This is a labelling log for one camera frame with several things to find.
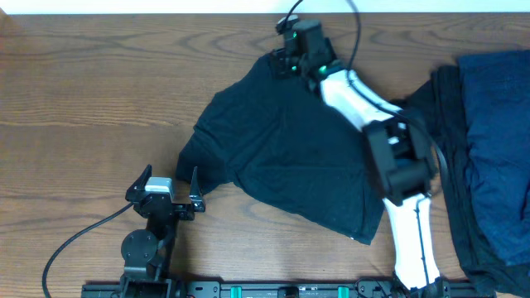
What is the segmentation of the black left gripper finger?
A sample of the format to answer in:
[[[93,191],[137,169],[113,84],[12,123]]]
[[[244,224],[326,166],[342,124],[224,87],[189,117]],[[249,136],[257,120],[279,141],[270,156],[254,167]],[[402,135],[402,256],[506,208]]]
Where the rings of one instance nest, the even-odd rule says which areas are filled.
[[[200,188],[199,184],[199,178],[198,178],[198,167],[195,166],[193,169],[191,182],[190,182],[190,193],[189,198],[191,205],[195,212],[205,212],[206,211],[206,203],[204,201],[204,197],[202,195],[202,190]]]
[[[125,200],[127,202],[141,202],[146,196],[146,184],[152,177],[152,166],[148,164],[142,174],[128,187]]]

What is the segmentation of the dark teal t-shirt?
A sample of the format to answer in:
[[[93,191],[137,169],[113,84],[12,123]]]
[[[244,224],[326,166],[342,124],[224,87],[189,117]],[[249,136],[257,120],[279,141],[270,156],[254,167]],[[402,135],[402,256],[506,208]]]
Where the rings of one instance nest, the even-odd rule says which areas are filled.
[[[197,178],[204,193],[233,183],[363,244],[383,213],[361,133],[302,78],[276,79],[268,55],[212,98],[178,156],[176,177]]]

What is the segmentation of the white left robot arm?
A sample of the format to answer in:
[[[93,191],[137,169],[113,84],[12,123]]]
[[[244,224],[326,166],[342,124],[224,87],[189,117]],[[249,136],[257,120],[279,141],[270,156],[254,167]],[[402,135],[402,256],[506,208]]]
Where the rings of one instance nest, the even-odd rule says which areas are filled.
[[[175,203],[172,179],[154,177],[150,165],[127,189],[125,200],[147,220],[147,225],[131,232],[122,242],[124,273],[118,297],[187,296],[185,283],[171,276],[169,266],[177,224],[182,220],[192,221],[196,213],[206,211],[197,168],[192,172],[189,197],[188,204]]]

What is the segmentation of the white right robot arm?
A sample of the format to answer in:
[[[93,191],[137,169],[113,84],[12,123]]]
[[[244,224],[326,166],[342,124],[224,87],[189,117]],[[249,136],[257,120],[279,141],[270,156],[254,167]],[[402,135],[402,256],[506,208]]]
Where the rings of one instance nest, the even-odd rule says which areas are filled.
[[[280,78],[300,75],[324,103],[342,114],[367,144],[372,184],[379,192],[393,232],[391,297],[447,297],[433,252],[431,180],[436,158],[422,116],[389,103],[371,90],[351,65],[344,65],[318,20],[288,13],[276,24],[283,48],[272,52]]]

